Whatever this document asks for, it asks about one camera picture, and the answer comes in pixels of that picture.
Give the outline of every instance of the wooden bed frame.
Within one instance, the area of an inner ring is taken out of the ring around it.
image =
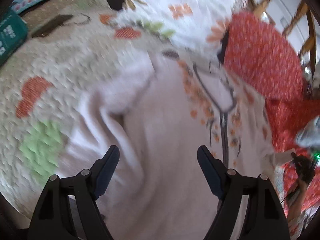
[[[9,8],[13,0],[0,0],[0,17]],[[110,6],[116,10],[122,7],[123,0],[107,0]],[[261,16],[271,0],[262,0],[255,8],[254,14]],[[290,24],[285,28],[283,35],[287,36],[292,31],[293,27],[301,19],[303,15],[307,15],[309,38],[303,44],[299,56],[303,56],[310,51],[310,66],[314,73],[316,62],[316,32],[312,15],[320,23],[320,0],[303,0],[297,8],[296,15],[292,18]],[[1,240],[25,240],[27,229],[20,229],[11,221],[12,217],[8,212],[7,206],[11,206],[0,193],[0,239]],[[319,227],[320,227],[320,209],[316,212],[313,220],[308,227],[299,236],[298,240],[307,239],[319,239]]]

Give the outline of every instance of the green box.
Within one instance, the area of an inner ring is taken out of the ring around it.
[[[27,39],[28,28],[14,11],[9,11],[0,21],[0,66]]]

